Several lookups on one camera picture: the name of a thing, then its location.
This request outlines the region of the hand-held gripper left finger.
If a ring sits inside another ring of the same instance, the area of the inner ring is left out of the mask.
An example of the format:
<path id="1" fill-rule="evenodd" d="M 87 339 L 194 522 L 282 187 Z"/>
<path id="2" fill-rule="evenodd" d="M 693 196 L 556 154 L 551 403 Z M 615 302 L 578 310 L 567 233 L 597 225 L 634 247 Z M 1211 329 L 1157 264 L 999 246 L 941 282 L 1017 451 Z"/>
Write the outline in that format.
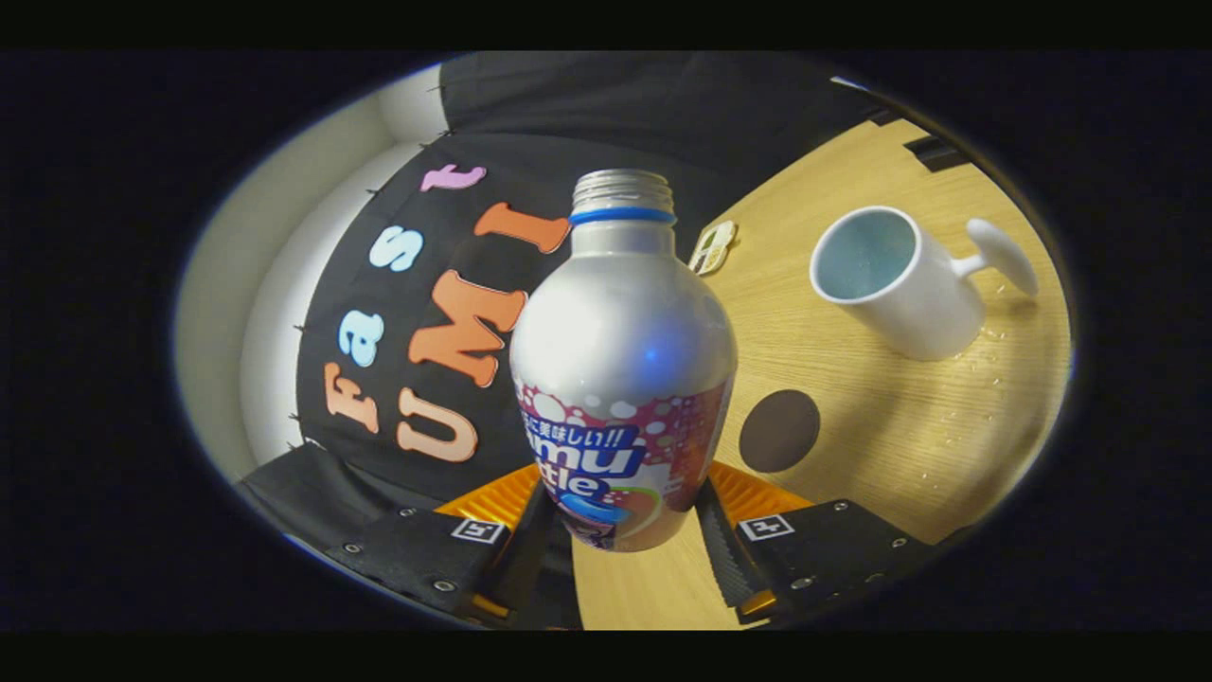
<path id="1" fill-rule="evenodd" d="M 581 629 L 571 556 L 531 465 L 425 510 L 398 508 L 326 557 L 439 617 L 504 629 Z"/>

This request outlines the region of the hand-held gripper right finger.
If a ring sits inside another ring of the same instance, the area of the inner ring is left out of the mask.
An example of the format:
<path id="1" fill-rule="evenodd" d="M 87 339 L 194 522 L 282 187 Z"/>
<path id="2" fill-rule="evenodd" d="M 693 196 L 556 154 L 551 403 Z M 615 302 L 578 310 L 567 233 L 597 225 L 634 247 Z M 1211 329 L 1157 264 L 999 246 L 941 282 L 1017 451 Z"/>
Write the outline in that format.
<path id="1" fill-rule="evenodd" d="M 724 604 L 741 626 L 831 617 L 922 569 L 930 544 L 851 499 L 808 502 L 722 462 L 696 499 Z"/>

